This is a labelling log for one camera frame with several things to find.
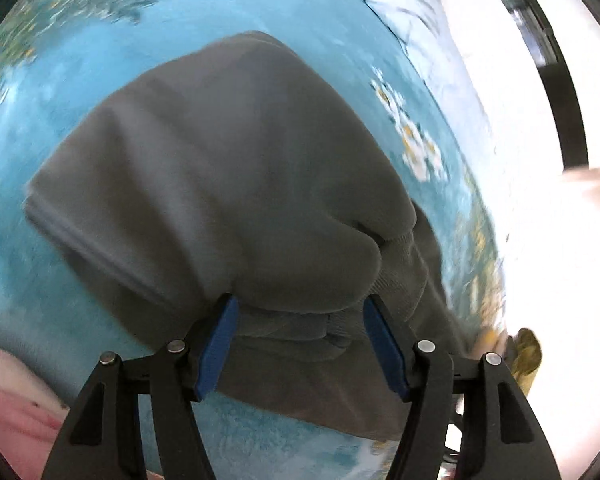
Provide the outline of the teal floral bed blanket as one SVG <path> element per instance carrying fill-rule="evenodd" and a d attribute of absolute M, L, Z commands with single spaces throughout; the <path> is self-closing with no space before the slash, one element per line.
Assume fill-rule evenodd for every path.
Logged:
<path fill-rule="evenodd" d="M 0 467 L 41 477 L 104 350 L 231 292 L 221 479 L 382 479 L 379 294 L 467 351 L 502 307 L 492 122 L 444 0 L 18 0 L 0 24 Z"/>

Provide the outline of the white glossy wardrobe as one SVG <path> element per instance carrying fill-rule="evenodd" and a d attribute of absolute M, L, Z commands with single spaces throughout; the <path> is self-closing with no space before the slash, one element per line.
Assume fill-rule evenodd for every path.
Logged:
<path fill-rule="evenodd" d="M 543 361 L 530 402 L 566 479 L 600 454 L 600 22 L 583 0 L 442 0 L 492 128 L 506 324 Z"/>

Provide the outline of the light blue floral duvet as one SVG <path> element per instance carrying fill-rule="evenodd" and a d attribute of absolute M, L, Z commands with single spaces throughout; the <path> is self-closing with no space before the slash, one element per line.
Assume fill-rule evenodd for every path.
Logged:
<path fill-rule="evenodd" d="M 474 174 L 486 209 L 504 205 L 494 130 L 452 39 L 441 0 L 364 0 L 400 40 L 437 101 Z"/>

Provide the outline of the pink pajama clothing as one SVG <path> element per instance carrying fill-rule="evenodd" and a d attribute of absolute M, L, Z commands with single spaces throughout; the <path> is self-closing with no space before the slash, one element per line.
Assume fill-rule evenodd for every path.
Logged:
<path fill-rule="evenodd" d="M 42 477 L 67 414 L 41 378 L 0 349 L 0 452 L 20 478 Z"/>

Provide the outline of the dark grey sweatpants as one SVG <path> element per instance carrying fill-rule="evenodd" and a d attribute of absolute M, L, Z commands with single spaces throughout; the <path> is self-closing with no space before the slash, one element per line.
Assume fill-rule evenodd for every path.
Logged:
<path fill-rule="evenodd" d="M 261 410 L 400 437 L 408 407 L 364 330 L 371 294 L 417 336 L 468 349 L 428 218 L 346 101 L 262 32 L 108 96 L 31 179 L 24 211 L 150 348 L 234 295 L 218 388 Z"/>

